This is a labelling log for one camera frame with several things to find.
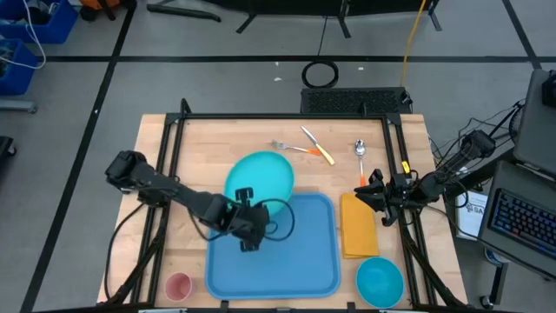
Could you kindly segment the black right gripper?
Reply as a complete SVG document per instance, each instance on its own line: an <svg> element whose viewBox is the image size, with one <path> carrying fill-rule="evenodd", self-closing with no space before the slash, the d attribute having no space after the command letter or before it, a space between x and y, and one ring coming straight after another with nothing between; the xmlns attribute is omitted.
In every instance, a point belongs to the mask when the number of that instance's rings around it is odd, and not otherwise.
<svg viewBox="0 0 556 313"><path fill-rule="evenodd" d="M383 212L381 223L392 226L406 211L417 211L418 203L410 198L411 188L403 174L394 174L388 183L383 182L383 175L376 169L368 179L369 185L354 189L359 199L375 212Z"/></svg>

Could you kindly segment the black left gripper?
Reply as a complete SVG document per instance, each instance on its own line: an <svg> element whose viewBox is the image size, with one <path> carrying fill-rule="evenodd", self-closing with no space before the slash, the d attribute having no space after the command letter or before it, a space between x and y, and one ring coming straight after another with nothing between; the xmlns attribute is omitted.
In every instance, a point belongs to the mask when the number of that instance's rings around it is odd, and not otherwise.
<svg viewBox="0 0 556 313"><path fill-rule="evenodd" d="M260 204L259 209L250 205L253 197L254 191L251 187L236 190L235 200L225 197L228 206L225 233L240 239L241 252L254 252L260 248L261 238L265 237L268 224L261 220L270 219L265 204Z"/></svg>

